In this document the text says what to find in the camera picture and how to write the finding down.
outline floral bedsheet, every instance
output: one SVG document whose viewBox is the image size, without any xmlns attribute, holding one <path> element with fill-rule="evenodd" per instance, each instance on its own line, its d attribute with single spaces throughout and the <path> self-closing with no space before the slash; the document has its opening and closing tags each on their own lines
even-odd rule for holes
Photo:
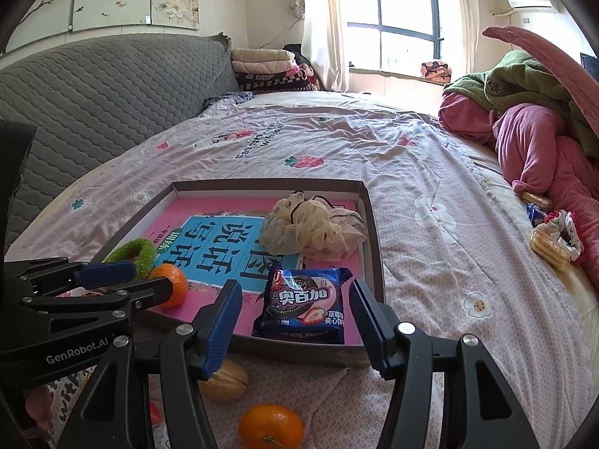
<svg viewBox="0 0 599 449">
<path fill-rule="evenodd" d="M 520 400 L 541 448 L 561 449 L 591 406 L 591 368 L 577 312 L 553 270 L 450 136 L 429 116 L 333 93 L 276 103 L 221 101 L 80 181 L 12 245 L 7 260 L 87 260 L 173 181 L 310 177 L 364 181 L 377 222 L 387 302 L 425 332 L 480 337 Z M 219 447 L 240 447 L 237 421 L 258 403 L 301 415 L 302 448 L 376 447 L 392 383 L 371 369 L 239 358 L 242 400 L 206 402 Z M 71 391 L 79 385 L 71 380 Z M 53 434 L 76 399 L 56 385 Z M 152 397 L 160 405 L 158 380 Z M 427 448 L 440 433 L 443 385 L 434 377 Z M 167 448 L 164 423 L 156 446 Z"/>
</svg>

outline oreo package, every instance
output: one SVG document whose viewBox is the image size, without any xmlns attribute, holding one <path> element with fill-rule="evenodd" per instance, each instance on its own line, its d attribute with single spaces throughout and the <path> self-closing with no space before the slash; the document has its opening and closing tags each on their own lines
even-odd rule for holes
<svg viewBox="0 0 599 449">
<path fill-rule="evenodd" d="M 526 211 L 528 213 L 528 219 L 530 220 L 533 227 L 537 227 L 544 222 L 547 213 L 539 208 L 536 204 L 529 202 L 526 205 Z"/>
<path fill-rule="evenodd" d="M 254 321 L 257 337 L 343 344 L 341 286 L 348 268 L 281 270 L 271 266 L 262 314 Z"/>
</svg>

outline windowsill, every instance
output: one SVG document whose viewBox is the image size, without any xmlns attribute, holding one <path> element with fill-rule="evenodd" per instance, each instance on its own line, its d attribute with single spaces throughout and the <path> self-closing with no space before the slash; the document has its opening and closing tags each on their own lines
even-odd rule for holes
<svg viewBox="0 0 599 449">
<path fill-rule="evenodd" d="M 386 70 L 360 69 L 358 67 L 350 67 L 349 72 L 352 74 L 378 74 L 379 76 L 383 77 L 397 77 L 398 79 L 420 80 L 421 82 L 427 82 L 436 86 L 445 86 L 442 82 L 434 82 L 433 80 L 424 79 L 424 77 L 408 76 L 407 74 L 398 74 L 396 72 L 389 72 Z"/>
</svg>

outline blue gripper pad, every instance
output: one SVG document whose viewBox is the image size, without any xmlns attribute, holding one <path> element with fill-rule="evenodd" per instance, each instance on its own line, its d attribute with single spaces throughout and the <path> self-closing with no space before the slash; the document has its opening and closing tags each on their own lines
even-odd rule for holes
<svg viewBox="0 0 599 449">
<path fill-rule="evenodd" d="M 237 318 L 241 312 L 241 284 L 227 280 L 221 293 L 211 305 L 200 309 L 192 324 L 198 330 L 196 354 L 200 359 L 199 379 L 207 380 L 221 367 Z"/>
<path fill-rule="evenodd" d="M 399 324 L 391 306 L 381 304 L 363 279 L 349 287 L 349 306 L 372 367 L 384 379 L 394 379 L 404 362 L 398 351 L 395 327 Z"/>
<path fill-rule="evenodd" d="M 131 282 L 136 277 L 136 264 L 131 260 L 84 265 L 75 274 L 75 283 L 88 290 Z"/>
</svg>

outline orange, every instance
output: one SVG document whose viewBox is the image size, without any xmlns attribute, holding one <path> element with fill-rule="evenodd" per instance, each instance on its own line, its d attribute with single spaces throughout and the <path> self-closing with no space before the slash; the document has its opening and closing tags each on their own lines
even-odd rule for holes
<svg viewBox="0 0 599 449">
<path fill-rule="evenodd" d="M 239 438 L 247 449 L 297 449 L 304 440 L 304 425 L 287 407 L 265 403 L 243 414 Z"/>
<path fill-rule="evenodd" d="M 165 303 L 160 304 L 160 306 L 176 307 L 181 305 L 185 300 L 185 297 L 187 297 L 187 292 L 189 290 L 189 282 L 187 281 L 185 274 L 179 268 L 175 267 L 175 265 L 163 263 L 150 272 L 148 280 L 157 277 L 166 277 L 173 284 L 173 295 L 171 295 L 171 298 Z"/>
</svg>

